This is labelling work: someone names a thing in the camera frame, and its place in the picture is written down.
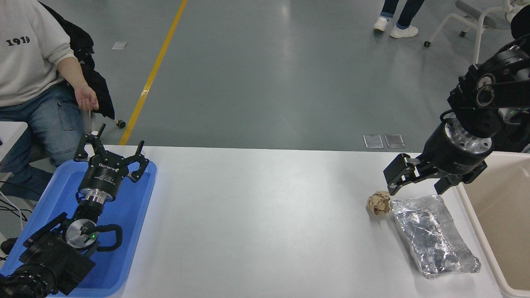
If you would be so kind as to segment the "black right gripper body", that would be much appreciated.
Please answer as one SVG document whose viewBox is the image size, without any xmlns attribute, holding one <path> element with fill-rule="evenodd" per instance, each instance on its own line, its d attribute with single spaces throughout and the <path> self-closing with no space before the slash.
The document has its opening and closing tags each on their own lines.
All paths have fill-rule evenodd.
<svg viewBox="0 0 530 298">
<path fill-rule="evenodd" d="M 425 143 L 422 160 L 436 167 L 436 176 L 441 172 L 466 174 L 471 172 L 493 151 L 490 137 L 472 135 L 461 124 L 440 124 Z"/>
</svg>

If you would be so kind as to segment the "person's hand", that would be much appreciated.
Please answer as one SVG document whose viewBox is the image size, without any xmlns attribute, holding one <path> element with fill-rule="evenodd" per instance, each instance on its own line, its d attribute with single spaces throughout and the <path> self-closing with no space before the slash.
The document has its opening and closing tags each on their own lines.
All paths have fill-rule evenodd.
<svg viewBox="0 0 530 298">
<path fill-rule="evenodd" d="M 74 87 L 78 107 L 84 111 L 99 110 L 99 102 L 95 91 L 87 84 Z"/>
</svg>

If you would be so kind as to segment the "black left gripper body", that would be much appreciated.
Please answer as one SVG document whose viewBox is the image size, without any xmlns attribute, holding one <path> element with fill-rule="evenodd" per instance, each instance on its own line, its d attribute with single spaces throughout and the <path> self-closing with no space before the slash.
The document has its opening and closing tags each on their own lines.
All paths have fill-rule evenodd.
<svg viewBox="0 0 530 298">
<path fill-rule="evenodd" d="M 106 157 L 98 154 L 88 160 L 88 168 L 85 173 L 78 192 L 87 196 L 91 190 L 99 190 L 106 193 L 106 200 L 115 200 L 125 175 L 128 174 L 128 166 L 123 162 L 125 158 L 121 155 L 109 153 Z"/>
</svg>

